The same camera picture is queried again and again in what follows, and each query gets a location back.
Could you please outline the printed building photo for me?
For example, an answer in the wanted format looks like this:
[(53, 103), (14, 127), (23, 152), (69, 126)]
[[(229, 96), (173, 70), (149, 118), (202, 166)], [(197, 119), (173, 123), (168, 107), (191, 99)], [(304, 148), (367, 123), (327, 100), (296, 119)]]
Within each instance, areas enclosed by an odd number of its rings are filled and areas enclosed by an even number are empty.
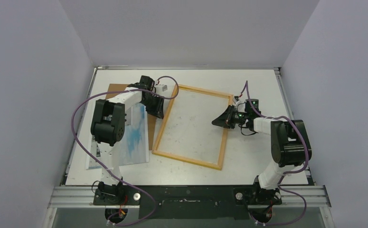
[(127, 110), (124, 136), (115, 146), (120, 166), (150, 161), (148, 117), (145, 106), (135, 104)]

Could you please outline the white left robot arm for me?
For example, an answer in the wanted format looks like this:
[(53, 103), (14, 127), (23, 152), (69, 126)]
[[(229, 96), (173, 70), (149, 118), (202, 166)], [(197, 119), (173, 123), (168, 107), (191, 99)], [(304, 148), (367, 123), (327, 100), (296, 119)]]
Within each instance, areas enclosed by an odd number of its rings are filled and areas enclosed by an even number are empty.
[(113, 91), (114, 97), (98, 98), (94, 104), (90, 133), (100, 150), (100, 157), (93, 155), (92, 158), (102, 170), (99, 191), (114, 205), (121, 203), (125, 194), (125, 183), (116, 149), (125, 135), (127, 112), (141, 104), (148, 114), (162, 119), (165, 101), (162, 93), (167, 88), (167, 85), (162, 85), (159, 80), (141, 76), (139, 82), (129, 84), (122, 91)]

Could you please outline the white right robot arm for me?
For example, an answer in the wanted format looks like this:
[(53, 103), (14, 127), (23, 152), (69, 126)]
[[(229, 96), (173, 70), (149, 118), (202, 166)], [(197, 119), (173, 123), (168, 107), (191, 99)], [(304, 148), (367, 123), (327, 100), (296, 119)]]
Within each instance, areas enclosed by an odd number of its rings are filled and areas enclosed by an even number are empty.
[(286, 175), (306, 169), (312, 157), (312, 149), (303, 120), (291, 120), (286, 116), (263, 116), (257, 99), (248, 99), (244, 105), (242, 112), (239, 104), (229, 105), (211, 123), (225, 129), (238, 126), (250, 130), (252, 134), (270, 136), (272, 160), (256, 177), (259, 186), (251, 190), (252, 200), (262, 204), (269, 199), (269, 190), (276, 189)]

